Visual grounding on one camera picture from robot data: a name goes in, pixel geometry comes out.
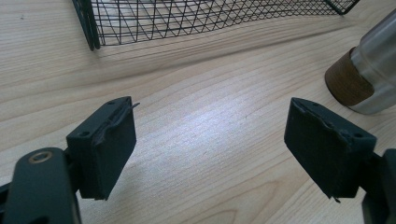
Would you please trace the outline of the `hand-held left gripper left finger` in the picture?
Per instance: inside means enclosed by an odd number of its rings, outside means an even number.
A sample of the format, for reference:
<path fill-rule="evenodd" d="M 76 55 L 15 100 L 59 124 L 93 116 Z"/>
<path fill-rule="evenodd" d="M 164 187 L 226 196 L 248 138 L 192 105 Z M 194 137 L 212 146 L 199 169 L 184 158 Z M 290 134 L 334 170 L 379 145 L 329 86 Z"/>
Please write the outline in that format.
<path fill-rule="evenodd" d="M 107 200 L 134 151 L 134 105 L 130 96 L 113 99 L 66 136 L 68 155 L 78 164 L 84 199 Z"/>

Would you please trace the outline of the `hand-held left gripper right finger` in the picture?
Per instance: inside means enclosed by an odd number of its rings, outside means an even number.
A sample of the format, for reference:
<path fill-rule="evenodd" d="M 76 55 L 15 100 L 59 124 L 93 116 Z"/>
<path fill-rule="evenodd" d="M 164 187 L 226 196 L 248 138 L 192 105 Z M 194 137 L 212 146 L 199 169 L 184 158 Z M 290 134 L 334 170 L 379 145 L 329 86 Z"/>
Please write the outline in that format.
<path fill-rule="evenodd" d="M 323 105 L 293 97 L 284 142 L 325 195 L 338 199 L 356 196 L 376 137 Z"/>

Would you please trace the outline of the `steel bottle with wooden cap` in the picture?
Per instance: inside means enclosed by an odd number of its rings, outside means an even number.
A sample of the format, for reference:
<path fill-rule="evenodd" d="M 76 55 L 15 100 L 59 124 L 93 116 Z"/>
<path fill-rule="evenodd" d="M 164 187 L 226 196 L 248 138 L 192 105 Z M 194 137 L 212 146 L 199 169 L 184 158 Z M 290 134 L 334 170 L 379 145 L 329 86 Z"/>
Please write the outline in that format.
<path fill-rule="evenodd" d="M 396 8 L 325 73 L 332 96 L 365 115 L 396 105 Z"/>

